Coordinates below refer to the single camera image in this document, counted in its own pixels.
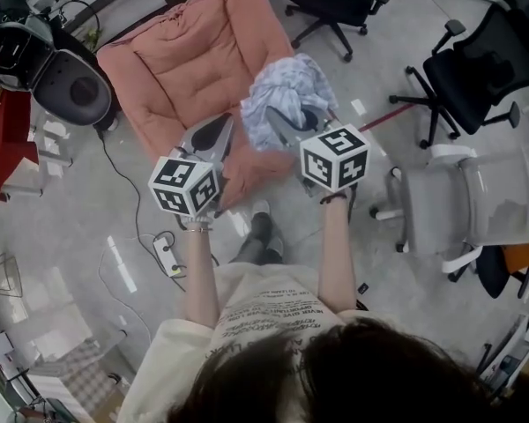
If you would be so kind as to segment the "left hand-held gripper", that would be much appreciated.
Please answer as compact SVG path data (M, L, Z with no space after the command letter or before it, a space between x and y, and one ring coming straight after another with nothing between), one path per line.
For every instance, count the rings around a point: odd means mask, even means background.
M233 128L231 114L211 117L188 128L170 154L159 157L148 186L162 211L196 217L219 200Z

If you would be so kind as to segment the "light blue cloth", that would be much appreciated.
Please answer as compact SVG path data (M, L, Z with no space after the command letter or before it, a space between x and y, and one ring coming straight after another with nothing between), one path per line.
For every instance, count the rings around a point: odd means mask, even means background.
M267 108L278 110L296 129L305 128L305 106L324 112L339 103L332 86L318 64L306 54L283 57L266 65L250 86L249 96L240 102L242 124L256 150L279 150L282 143L267 122Z

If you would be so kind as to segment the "pink cushioned lounge chair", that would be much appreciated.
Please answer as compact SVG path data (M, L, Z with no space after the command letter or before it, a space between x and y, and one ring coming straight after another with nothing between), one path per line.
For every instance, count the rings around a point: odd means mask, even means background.
M269 0L188 0L96 57L152 161L169 155L188 128L233 116L220 198L228 209L292 172L290 154L250 145L240 103L265 66L293 53Z

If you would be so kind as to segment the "person's left forearm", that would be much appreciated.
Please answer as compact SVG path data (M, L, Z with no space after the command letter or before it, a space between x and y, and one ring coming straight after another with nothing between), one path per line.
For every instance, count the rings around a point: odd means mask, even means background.
M220 307L212 264L210 227L205 222L190 222L186 227L185 317L214 328L220 317Z

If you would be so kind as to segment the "person's right forearm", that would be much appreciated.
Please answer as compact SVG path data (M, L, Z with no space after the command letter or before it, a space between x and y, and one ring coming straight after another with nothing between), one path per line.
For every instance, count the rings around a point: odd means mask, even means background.
M333 312L355 309L356 277L349 237L348 205L342 193L324 197L322 264L318 298Z

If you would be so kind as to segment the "white power strip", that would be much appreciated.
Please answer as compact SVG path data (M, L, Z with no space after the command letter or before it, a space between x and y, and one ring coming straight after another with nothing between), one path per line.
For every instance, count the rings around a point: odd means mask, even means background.
M182 273L181 266L175 257L172 245L166 235L154 238L153 248L162 269L168 277L174 278Z

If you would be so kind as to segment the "person's left leg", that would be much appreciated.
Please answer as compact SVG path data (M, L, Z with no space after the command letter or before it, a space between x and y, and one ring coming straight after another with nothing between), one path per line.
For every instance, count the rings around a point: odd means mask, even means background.
M230 263L252 263L256 265L272 263L274 256L268 249L272 240L272 227L272 218L268 213L264 211L255 213L250 222L250 232Z

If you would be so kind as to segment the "person's right shoe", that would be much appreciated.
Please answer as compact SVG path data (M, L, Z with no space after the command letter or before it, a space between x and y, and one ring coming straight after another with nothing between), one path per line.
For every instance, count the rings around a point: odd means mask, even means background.
M284 244L279 236L271 238L265 252L265 264L283 264Z

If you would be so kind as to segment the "grey white office chair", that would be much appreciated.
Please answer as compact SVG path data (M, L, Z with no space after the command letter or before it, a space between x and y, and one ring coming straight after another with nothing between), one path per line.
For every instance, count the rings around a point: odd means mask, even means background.
M373 206L382 221L402 218L399 253L440 256L456 282L487 246L529 242L529 156L524 147L478 154L462 145L432 145L427 165L391 170L399 205Z

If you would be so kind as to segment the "cream printed T-shirt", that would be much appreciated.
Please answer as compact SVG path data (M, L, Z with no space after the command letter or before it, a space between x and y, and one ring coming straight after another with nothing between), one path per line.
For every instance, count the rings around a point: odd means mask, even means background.
M356 308L333 313L308 267L213 270L216 326L163 322L117 423L331 423L353 418L361 398L414 406L406 382L436 360L421 340Z

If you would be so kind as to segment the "black grey round-base machine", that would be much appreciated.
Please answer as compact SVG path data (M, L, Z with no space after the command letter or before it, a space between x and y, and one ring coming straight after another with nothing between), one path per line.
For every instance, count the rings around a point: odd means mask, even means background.
M42 16L0 14L0 87L30 93L76 126L103 132L116 121L115 91L95 54Z

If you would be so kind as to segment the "red cloth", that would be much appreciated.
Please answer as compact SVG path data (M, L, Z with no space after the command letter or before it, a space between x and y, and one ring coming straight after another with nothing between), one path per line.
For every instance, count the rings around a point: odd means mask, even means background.
M31 94L3 91L0 99L0 193L22 159L39 164L38 148L29 141Z

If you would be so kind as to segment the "black chair with orange cushion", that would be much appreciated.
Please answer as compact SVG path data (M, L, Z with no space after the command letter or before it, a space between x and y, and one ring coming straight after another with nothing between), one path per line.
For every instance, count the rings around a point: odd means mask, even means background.
M529 242L518 245L486 246L476 260L476 273L488 295L496 299L510 278L521 285L521 299L529 286Z

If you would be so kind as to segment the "checked flower box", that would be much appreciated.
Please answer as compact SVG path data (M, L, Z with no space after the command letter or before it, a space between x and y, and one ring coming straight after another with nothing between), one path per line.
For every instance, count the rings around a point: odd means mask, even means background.
M76 423L116 423L124 399L123 377L107 357L127 338L119 330L104 343L88 338L58 360L43 361L27 375L40 395L60 402Z

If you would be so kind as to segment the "white table frame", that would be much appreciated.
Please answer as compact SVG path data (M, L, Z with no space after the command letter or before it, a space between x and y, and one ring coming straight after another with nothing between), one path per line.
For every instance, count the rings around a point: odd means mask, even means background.
M63 176L65 168L73 164L65 150L54 145L54 151L39 148L38 161L22 159L0 190L0 199L8 201L14 195L40 197L52 177Z

